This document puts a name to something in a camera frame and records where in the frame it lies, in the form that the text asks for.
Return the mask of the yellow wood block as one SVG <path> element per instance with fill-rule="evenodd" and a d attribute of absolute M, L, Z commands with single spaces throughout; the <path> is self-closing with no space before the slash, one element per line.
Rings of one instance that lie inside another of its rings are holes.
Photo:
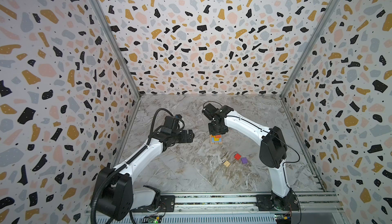
<path fill-rule="evenodd" d="M 212 137 L 214 142 L 220 142 L 222 141 L 222 137 L 220 135 L 215 135 Z"/>

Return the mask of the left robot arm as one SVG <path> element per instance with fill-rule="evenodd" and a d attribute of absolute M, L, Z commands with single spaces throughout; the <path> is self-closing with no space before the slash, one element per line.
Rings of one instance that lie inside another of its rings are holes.
<path fill-rule="evenodd" d="M 182 116 L 169 114 L 163 125 L 151 127 L 146 142 L 122 163 L 113 168 L 103 168 L 97 176 L 90 203 L 90 222 L 97 223 L 97 213 L 106 215 L 107 223 L 121 221 L 133 210 L 142 208 L 156 212 L 163 208 L 161 191 L 144 185 L 134 187 L 140 173 L 161 153 L 178 143 L 191 143 L 192 130 L 185 130 Z"/>

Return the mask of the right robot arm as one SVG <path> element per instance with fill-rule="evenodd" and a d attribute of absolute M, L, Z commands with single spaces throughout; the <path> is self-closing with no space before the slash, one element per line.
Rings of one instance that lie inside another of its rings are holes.
<path fill-rule="evenodd" d="M 211 136 L 221 136 L 234 129 L 259 145 L 259 159 L 268 167 L 272 182 L 269 209 L 285 210 L 296 200 L 287 181 L 286 158 L 288 145 L 280 128 L 262 126 L 253 122 L 229 106 L 216 108 L 211 103 L 203 105 L 202 113 L 210 121 Z"/>

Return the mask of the natural wood plank block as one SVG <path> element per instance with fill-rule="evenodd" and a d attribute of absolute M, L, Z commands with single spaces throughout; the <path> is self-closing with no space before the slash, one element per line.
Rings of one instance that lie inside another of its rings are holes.
<path fill-rule="evenodd" d="M 214 145 L 214 144 L 222 145 L 223 142 L 222 142 L 222 141 L 211 141 L 210 144 L 213 144 L 213 145 Z"/>

